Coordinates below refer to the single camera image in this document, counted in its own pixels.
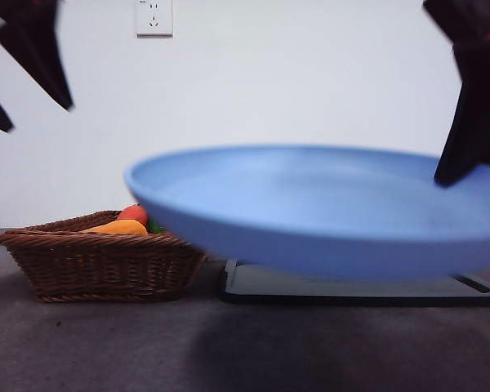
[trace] gray tabletop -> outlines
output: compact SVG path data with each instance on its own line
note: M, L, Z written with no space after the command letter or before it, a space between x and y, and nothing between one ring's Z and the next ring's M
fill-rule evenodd
M39 304L0 247L0 392L490 391L490 308ZM490 270L485 274L490 280Z

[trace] yellow fruit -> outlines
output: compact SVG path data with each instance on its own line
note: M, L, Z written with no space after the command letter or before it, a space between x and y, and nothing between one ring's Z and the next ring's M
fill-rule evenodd
M91 227L82 230L83 233L105 233L105 234L147 234L147 229L138 220L121 219L109 222L107 225Z

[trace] blue plastic plate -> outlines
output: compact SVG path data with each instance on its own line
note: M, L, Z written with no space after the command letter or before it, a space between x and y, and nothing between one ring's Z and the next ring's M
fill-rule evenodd
M490 167L445 189L436 165L377 150L253 146L148 158L125 179L157 221L219 256L338 279L490 265Z

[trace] wicker basket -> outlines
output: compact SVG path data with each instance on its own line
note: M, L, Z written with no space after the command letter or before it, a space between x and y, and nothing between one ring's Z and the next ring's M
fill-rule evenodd
M41 302L170 301L181 297L205 255L170 234L79 233L114 221L102 211L8 230L0 244Z

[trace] wall socket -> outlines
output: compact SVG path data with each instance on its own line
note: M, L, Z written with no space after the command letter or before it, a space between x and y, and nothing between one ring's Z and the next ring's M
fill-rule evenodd
M138 37L172 36L172 0L134 0Z

